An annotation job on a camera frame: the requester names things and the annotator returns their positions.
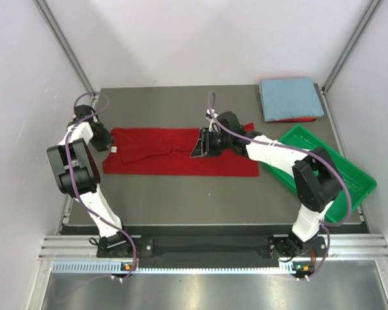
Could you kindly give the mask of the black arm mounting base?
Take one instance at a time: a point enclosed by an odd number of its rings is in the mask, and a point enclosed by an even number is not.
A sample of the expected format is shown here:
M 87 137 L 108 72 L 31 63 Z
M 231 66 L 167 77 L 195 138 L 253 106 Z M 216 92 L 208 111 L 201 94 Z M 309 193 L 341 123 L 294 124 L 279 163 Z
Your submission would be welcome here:
M 288 225 L 136 226 L 127 232 L 133 239 L 128 253 L 106 255 L 96 246 L 97 256 L 136 257 L 139 267 L 273 267 L 297 258 L 313 265 L 327 253 L 320 235 L 306 250 L 295 252 Z

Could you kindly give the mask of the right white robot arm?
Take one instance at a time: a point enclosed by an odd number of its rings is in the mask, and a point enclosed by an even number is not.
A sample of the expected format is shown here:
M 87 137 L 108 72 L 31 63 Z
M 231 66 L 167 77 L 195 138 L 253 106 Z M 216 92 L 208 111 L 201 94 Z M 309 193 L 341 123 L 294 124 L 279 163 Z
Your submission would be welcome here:
M 248 160 L 267 164 L 293 177 L 299 213 L 288 235 L 290 250 L 302 256 L 311 250 L 321 222 L 343 190 L 339 173 L 326 149 L 297 149 L 246 130 L 232 111 L 206 113 L 210 124 L 199 130 L 192 158 L 220 156 L 225 150 Z

